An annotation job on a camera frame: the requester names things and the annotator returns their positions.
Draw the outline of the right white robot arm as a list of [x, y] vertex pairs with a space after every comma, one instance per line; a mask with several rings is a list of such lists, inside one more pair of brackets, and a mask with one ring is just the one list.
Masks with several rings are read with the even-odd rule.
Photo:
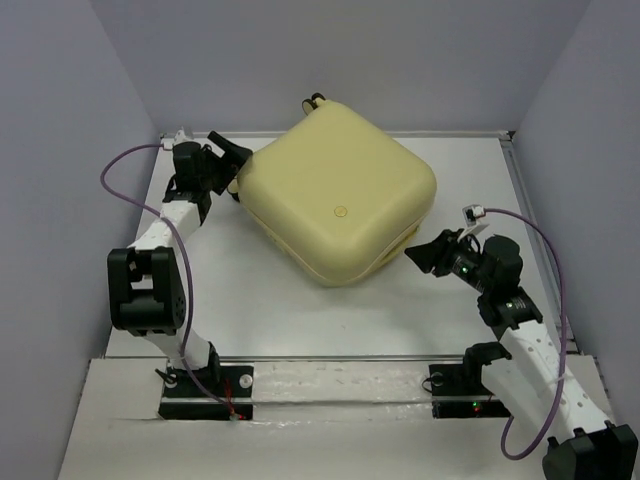
[[454, 275], [478, 291], [479, 315], [496, 339], [466, 350], [460, 379], [470, 391], [497, 396], [512, 420], [546, 443], [545, 478], [632, 478], [638, 438], [630, 426], [615, 424], [571, 372], [520, 285], [515, 241], [493, 235], [479, 243], [462, 230], [444, 230], [405, 253], [422, 272]]

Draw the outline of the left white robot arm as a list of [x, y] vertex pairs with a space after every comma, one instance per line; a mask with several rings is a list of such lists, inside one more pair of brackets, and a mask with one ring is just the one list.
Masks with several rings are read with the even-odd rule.
[[252, 152], [215, 131], [203, 143], [179, 132], [160, 147], [171, 153], [173, 164], [161, 205], [142, 204], [154, 218], [150, 226], [107, 256], [111, 322], [154, 345], [177, 378], [209, 395], [220, 386], [221, 366], [213, 344], [194, 331], [186, 241], [204, 224], [213, 196], [228, 190]]

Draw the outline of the yellow suitcase with black lining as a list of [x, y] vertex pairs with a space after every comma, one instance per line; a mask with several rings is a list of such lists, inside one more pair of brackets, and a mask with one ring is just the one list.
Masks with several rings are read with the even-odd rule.
[[316, 93], [304, 119], [256, 150], [240, 204], [316, 282], [358, 283], [397, 256], [433, 207], [431, 166], [351, 108]]

